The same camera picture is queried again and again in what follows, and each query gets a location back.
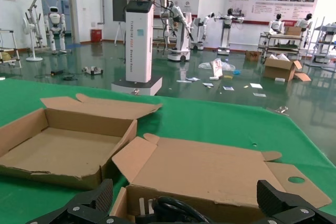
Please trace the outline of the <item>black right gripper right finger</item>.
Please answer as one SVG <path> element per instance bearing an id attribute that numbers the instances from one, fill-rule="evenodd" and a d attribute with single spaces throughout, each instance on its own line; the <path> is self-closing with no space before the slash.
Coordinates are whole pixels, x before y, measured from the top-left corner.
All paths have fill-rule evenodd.
<path id="1" fill-rule="evenodd" d="M 254 224 L 335 224 L 335 216 L 315 208 L 299 195 L 277 190 L 266 180 L 257 182 L 257 203 L 265 217 Z"/>

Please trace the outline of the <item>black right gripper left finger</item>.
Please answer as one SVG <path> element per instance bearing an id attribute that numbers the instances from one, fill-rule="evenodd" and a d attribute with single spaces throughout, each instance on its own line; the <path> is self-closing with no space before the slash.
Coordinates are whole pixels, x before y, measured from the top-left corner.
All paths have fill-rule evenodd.
<path id="1" fill-rule="evenodd" d="M 76 194 L 63 207 L 37 217 L 28 223 L 126 223 L 109 215 L 113 201 L 113 180 L 105 179 L 95 189 Z"/>

